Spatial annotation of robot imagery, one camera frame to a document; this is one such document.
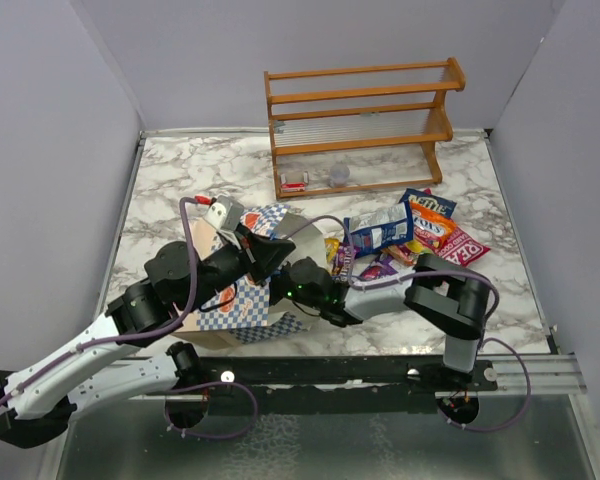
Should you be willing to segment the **pink real chips bag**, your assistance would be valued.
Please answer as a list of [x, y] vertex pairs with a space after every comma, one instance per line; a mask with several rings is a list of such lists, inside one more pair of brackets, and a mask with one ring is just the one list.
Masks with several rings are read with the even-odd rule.
[[451, 263], [466, 267], [490, 251], [488, 246], [456, 227], [436, 254]]

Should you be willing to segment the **dark blue snack packet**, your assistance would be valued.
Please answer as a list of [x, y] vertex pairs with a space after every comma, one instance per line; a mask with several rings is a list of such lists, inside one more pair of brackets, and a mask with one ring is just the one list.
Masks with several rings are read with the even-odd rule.
[[414, 237], [412, 209], [407, 201], [375, 212], [345, 217], [343, 223], [351, 234], [356, 258], [406, 244]]

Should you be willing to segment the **orange candy packet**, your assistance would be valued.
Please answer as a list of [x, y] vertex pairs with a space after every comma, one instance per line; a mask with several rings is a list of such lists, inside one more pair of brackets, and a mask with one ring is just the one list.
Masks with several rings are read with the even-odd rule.
[[410, 202], [413, 220], [413, 239], [382, 250], [405, 266], [413, 266], [424, 253], [437, 253], [456, 229], [456, 223], [435, 211]]

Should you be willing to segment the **yellow brown candy packet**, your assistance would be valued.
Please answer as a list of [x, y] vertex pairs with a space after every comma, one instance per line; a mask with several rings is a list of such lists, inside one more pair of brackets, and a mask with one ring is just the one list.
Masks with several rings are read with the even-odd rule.
[[324, 239], [324, 244], [327, 267], [329, 271], [332, 271], [340, 247], [340, 240], [335, 237], [328, 237]]

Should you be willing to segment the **checkered paper bag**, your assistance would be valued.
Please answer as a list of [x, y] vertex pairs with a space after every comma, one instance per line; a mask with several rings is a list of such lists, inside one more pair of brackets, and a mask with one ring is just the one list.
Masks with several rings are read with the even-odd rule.
[[[296, 244], [296, 250], [288, 257], [290, 262], [310, 257], [325, 268], [322, 232], [314, 225], [296, 231], [305, 222], [305, 217], [280, 203], [248, 209], [242, 216], [242, 223], [256, 234], [281, 237], [290, 233]], [[190, 314], [174, 336], [209, 350], [220, 350], [306, 331], [317, 322], [314, 311], [297, 308], [289, 300], [271, 305], [269, 294], [267, 285], [257, 286], [243, 277], [205, 305], [209, 308], [218, 304], [219, 309]]]

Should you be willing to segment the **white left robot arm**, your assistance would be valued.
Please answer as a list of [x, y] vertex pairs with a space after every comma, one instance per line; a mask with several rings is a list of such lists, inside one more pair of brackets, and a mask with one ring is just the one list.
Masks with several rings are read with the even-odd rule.
[[81, 334], [35, 365], [0, 370], [0, 441], [33, 448], [109, 401], [172, 389], [194, 392], [203, 375], [195, 349], [182, 342], [119, 374], [108, 367], [179, 329], [190, 313], [241, 278], [268, 279], [294, 249], [290, 240], [250, 231], [205, 259], [189, 242], [167, 244], [146, 263], [146, 278]]

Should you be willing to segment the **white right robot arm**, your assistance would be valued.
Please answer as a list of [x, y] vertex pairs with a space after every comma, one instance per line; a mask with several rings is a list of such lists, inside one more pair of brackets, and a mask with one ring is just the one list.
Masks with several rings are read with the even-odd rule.
[[486, 277], [434, 254], [421, 255], [409, 273], [354, 283], [305, 258], [285, 265], [270, 283], [273, 305], [288, 300], [341, 328], [383, 314], [417, 313], [445, 334], [439, 378], [452, 391], [475, 379], [477, 351], [495, 310], [490, 299], [498, 301], [499, 294]]

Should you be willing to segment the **purple snack packet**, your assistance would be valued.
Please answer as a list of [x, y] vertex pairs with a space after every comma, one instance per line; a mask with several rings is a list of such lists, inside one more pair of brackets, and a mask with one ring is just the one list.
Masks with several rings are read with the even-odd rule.
[[380, 253], [360, 274], [357, 275], [357, 280], [361, 282], [371, 282], [407, 274], [412, 270], [414, 264], [415, 257], [412, 255], [399, 256], [396, 258], [388, 253]]

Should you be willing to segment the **blue kettle chips bag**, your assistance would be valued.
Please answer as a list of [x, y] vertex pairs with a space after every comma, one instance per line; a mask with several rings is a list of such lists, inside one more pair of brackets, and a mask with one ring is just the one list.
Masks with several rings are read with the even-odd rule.
[[430, 190], [417, 190], [407, 188], [400, 197], [400, 202], [408, 201], [434, 211], [447, 219], [451, 219], [456, 208], [456, 203], [439, 197]]

